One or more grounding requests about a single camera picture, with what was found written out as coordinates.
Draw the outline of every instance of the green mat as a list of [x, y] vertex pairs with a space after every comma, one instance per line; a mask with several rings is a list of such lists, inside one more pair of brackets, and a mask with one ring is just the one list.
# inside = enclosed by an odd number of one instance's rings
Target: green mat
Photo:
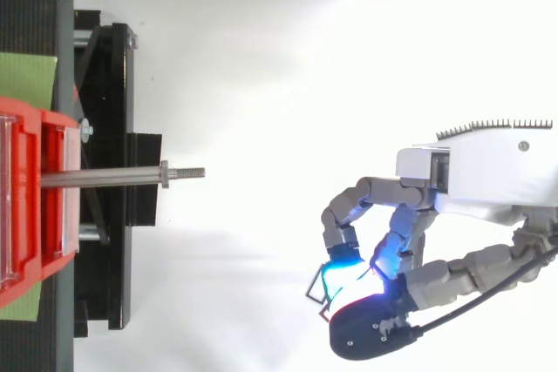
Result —
[[[56, 57], [0, 52], [0, 96], [50, 109], [56, 62]], [[26, 295], [0, 309], [0, 320], [36, 321], [40, 298], [39, 282]]]

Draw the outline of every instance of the red plastic crate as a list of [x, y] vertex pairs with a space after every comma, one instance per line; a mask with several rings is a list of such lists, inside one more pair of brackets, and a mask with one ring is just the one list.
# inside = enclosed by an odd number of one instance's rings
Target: red plastic crate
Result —
[[0, 308], [41, 280], [41, 111], [0, 98]]

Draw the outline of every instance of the bolt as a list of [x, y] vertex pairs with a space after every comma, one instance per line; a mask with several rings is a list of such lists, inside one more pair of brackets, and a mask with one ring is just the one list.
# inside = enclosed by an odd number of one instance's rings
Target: bolt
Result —
[[132, 50], [137, 50], [139, 46], [138, 42], [138, 35], [137, 34], [128, 34], [128, 47]]
[[529, 143], [528, 143], [527, 141], [521, 141], [521, 142], [517, 145], [517, 147], [518, 147], [521, 151], [526, 152], [526, 151], [529, 149]]
[[86, 143], [89, 137], [93, 135], [93, 127], [89, 125], [87, 118], [83, 118], [79, 123], [79, 130], [81, 131], [81, 140]]

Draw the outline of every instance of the robotic hand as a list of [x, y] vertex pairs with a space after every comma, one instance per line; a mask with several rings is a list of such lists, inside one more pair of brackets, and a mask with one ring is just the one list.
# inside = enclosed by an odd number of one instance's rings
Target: robotic hand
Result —
[[[323, 264], [307, 296], [325, 303], [333, 351], [350, 360], [384, 355], [415, 342], [519, 281], [536, 279], [558, 254], [558, 134], [552, 123], [485, 121], [438, 134], [438, 142], [399, 151], [399, 179], [362, 178], [323, 211]], [[394, 206], [390, 231], [370, 263], [358, 251], [351, 223], [373, 205]], [[425, 230], [439, 213], [512, 226], [513, 243], [463, 259], [423, 265]], [[322, 276], [325, 297], [310, 296]], [[425, 326], [412, 311], [477, 299]]]

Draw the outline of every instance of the white wall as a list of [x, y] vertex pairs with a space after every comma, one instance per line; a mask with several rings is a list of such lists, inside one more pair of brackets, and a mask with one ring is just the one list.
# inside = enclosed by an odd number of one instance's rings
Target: white wall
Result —
[[[162, 133], [172, 166], [208, 169], [160, 192], [158, 226], [134, 233], [132, 321], [91, 325], [76, 370], [555, 370], [554, 266], [370, 362], [330, 352], [303, 294], [326, 257], [322, 209], [360, 177], [392, 176], [399, 148], [477, 118], [555, 116], [557, 4], [76, 0], [139, 34], [136, 131]], [[357, 223], [364, 254], [389, 217]], [[440, 217], [425, 257], [510, 236]]]

